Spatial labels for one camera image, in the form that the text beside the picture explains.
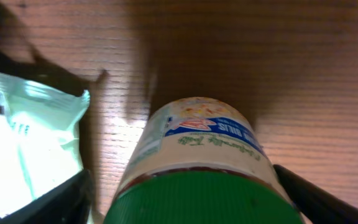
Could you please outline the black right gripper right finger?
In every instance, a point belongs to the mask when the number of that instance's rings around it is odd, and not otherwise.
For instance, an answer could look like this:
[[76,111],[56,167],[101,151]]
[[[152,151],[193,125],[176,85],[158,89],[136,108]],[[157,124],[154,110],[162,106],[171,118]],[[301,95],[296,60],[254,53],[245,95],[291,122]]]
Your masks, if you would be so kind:
[[358,208],[329,194],[284,166],[275,164],[278,179],[288,196],[313,223],[358,224]]

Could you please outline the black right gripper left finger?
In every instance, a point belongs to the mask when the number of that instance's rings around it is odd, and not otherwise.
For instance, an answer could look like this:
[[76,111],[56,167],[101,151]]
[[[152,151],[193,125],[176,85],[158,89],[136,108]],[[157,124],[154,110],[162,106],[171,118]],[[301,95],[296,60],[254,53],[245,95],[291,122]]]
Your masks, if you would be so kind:
[[0,224],[87,224],[93,199],[90,171],[82,170],[20,210],[0,218]]

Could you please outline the white teal wipes packet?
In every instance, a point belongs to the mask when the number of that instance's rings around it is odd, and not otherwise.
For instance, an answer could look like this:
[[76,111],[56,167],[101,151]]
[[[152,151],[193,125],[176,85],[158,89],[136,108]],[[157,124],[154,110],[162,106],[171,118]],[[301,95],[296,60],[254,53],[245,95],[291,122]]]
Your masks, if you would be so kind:
[[80,96],[0,73],[0,218],[83,170],[78,123],[90,105]]

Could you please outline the green lid spice jar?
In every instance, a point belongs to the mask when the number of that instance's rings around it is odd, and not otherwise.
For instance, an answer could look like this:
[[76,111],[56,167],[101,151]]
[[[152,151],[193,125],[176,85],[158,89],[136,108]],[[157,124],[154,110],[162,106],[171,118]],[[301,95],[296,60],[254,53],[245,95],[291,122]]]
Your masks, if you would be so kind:
[[212,98],[154,113],[106,223],[303,223],[248,121]]

